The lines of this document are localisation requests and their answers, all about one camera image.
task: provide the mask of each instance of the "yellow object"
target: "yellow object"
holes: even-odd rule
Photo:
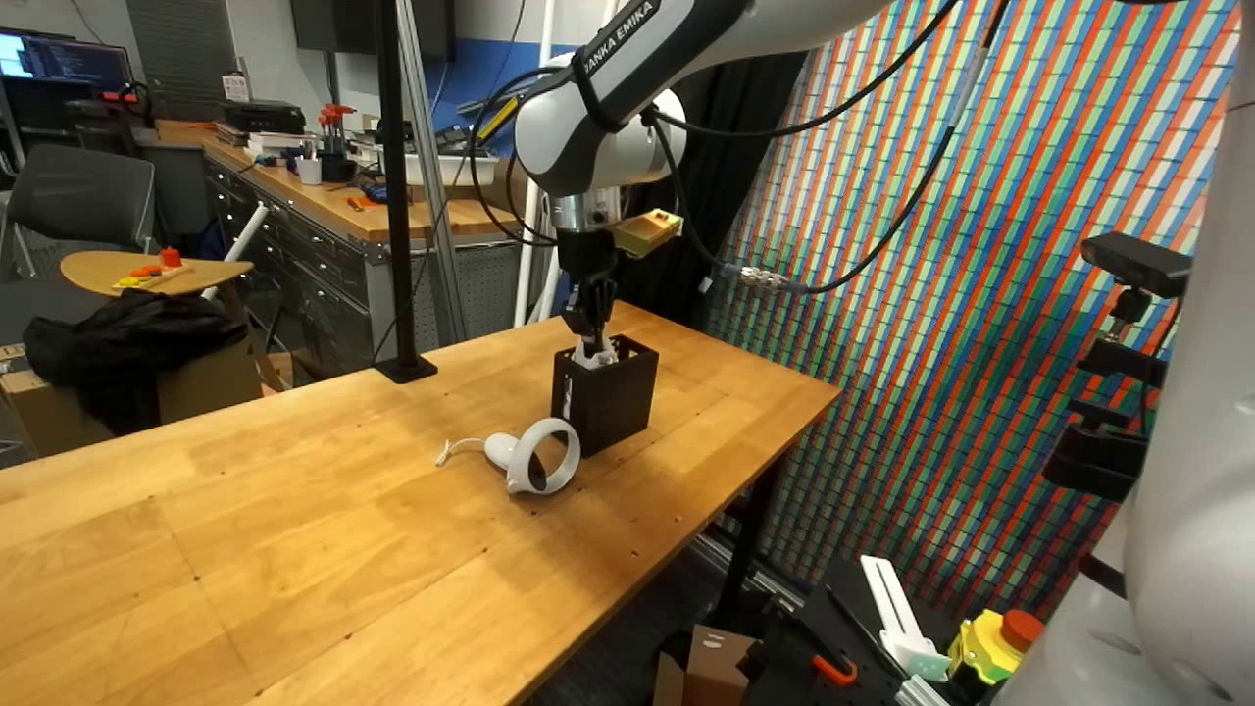
[[[679,234],[681,221],[674,213],[651,209],[643,214],[618,221],[610,227],[617,246],[626,257],[643,257]]]
[[[998,613],[979,613],[975,620],[963,620],[950,654],[955,663],[970,663],[989,685],[1006,681],[1022,660],[1022,652],[1004,639]]]

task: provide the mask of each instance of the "colorful curtain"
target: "colorful curtain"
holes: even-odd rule
[[[872,82],[938,8],[893,2],[813,56],[787,120]],[[1140,406],[1137,385],[1076,367],[1116,294],[1083,240],[1192,250],[1239,10],[1015,0],[975,76],[992,17],[996,0],[955,2],[872,100],[776,141],[734,227],[730,257],[823,281],[887,230],[959,114],[938,182],[862,280],[826,299],[715,291],[716,338],[843,389],[770,523],[764,557],[801,580],[882,553],[912,599],[1051,609],[1110,519],[1044,480],[1070,396]],[[1134,345],[1150,349],[1164,314],[1158,303]]]

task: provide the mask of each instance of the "chair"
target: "chair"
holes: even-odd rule
[[[56,270],[65,250],[146,250],[154,230],[154,165],[82,144],[35,144],[21,168],[0,230],[21,274]]]

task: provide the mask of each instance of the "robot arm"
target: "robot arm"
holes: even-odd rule
[[[638,111],[668,86],[734,59],[813,52],[887,2],[632,0],[517,111],[517,159],[547,196],[657,182],[668,159]]]
[[[574,280],[566,321],[581,335],[584,367],[617,365],[605,321],[618,253],[593,192],[664,182],[687,144],[681,128],[643,125],[638,114],[656,107],[681,119],[679,99],[668,93],[679,78],[734,59],[813,52],[887,2],[632,0],[523,100],[517,159],[551,196],[559,265]]]

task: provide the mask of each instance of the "wooden tabletop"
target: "wooden tabletop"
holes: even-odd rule
[[[559,321],[0,473],[5,701],[517,701],[836,401],[632,307],[651,426],[558,498],[472,448],[545,412]]]
[[[160,265],[160,253],[136,250],[72,250],[62,274],[89,294],[117,299],[121,291],[154,291],[164,299],[194,294],[240,280],[251,263],[183,257],[179,265],[160,265],[157,274],[136,274],[142,265]]]
[[[332,230],[344,230],[349,240],[387,243],[387,209],[367,205],[353,183],[300,183],[281,165],[253,165],[244,149],[218,141],[210,120],[160,120],[157,136],[160,144],[198,144],[205,157],[210,157],[217,165],[235,168],[244,182],[266,188],[273,200],[287,200],[291,209],[327,221]],[[425,188],[410,188],[408,227],[415,234],[430,227]],[[462,240],[496,230],[482,205],[468,192],[448,192],[448,227]]]

